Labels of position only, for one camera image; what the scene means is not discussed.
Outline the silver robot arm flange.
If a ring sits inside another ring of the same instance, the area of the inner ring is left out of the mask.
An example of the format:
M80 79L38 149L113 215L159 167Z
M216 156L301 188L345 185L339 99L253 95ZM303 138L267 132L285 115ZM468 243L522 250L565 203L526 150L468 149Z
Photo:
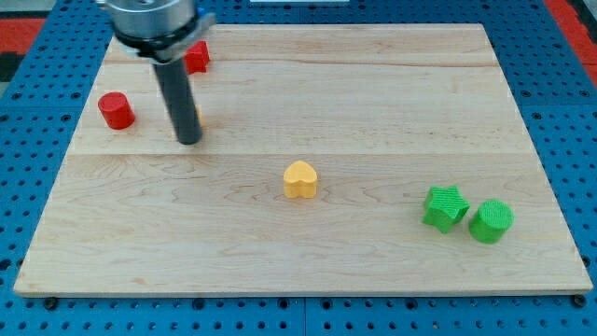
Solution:
M98 0L114 35L131 55L154 64L172 63L199 42L216 15L196 0Z

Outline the red block behind arm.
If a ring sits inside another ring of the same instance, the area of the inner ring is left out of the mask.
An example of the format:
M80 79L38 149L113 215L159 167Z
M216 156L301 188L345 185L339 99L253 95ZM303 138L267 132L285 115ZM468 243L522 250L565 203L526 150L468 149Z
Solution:
M204 40L197 42L186 51L183 60L188 75L206 73L210 62L207 42Z

